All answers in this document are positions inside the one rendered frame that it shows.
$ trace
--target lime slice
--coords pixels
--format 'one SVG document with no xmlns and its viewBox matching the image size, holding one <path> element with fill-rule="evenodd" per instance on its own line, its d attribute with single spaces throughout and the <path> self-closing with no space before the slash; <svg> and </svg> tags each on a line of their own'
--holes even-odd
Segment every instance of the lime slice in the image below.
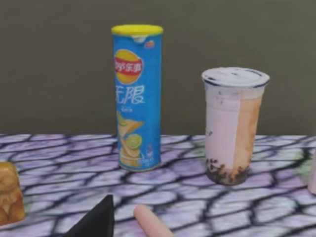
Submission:
<svg viewBox="0 0 316 237">
<path fill-rule="evenodd" d="M 129 135 L 126 139 L 126 145 L 128 148 L 135 150 L 141 146 L 143 139 L 140 135 L 132 134 Z"/>
<path fill-rule="evenodd" d="M 126 126 L 127 123 L 125 119 L 123 119 L 122 115 L 120 115 L 119 111 L 117 111 L 117 118 L 118 118 L 118 123 L 122 126 Z"/>
</svg>

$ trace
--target black vein pattern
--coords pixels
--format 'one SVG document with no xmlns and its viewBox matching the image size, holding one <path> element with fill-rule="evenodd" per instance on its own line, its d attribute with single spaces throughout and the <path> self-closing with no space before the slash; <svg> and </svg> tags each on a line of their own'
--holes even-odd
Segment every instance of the black vein pattern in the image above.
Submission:
<svg viewBox="0 0 316 237">
<path fill-rule="evenodd" d="M 204 173 L 204 136 L 162 136 L 160 168 L 121 169 L 111 135 L 0 135 L 0 161 L 19 170 L 25 221 L 1 237 L 61 237 L 105 195 L 115 201 L 115 237 L 144 237 L 137 203 L 177 237 L 316 236 L 316 197 L 306 178 L 316 137 L 257 136 L 250 173 L 237 186 Z"/>
</svg>

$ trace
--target blue chip can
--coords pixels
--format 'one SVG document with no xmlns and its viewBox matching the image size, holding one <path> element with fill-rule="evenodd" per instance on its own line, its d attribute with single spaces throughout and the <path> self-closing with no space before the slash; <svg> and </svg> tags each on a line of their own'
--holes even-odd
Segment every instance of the blue chip can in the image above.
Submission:
<svg viewBox="0 0 316 237">
<path fill-rule="evenodd" d="M 112 28 L 119 164 L 147 171 L 160 164 L 162 28 Z"/>
</svg>

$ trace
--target black object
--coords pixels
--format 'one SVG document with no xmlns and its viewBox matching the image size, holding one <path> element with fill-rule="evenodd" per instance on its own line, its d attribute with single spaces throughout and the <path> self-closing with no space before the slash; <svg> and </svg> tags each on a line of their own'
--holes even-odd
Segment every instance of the black object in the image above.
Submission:
<svg viewBox="0 0 316 237">
<path fill-rule="evenodd" d="M 64 237 L 113 237 L 114 205 L 113 196 L 107 195 L 79 222 L 77 222 Z"/>
</svg>

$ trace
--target tablecloth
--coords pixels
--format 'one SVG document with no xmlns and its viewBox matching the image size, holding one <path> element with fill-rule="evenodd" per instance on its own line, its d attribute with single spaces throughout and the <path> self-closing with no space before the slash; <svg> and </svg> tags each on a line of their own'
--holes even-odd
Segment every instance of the tablecloth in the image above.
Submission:
<svg viewBox="0 0 316 237">
<path fill-rule="evenodd" d="M 0 236 L 61 237 L 107 194 L 115 237 L 144 236 L 136 203 L 177 237 L 316 236 L 316 197 L 306 189 L 316 137 L 257 136 L 249 178 L 231 187 L 205 176 L 204 136 L 161 144 L 161 167 L 133 173 L 119 167 L 112 135 L 0 135 L 0 161 L 17 166 L 28 215 Z"/>
</svg>

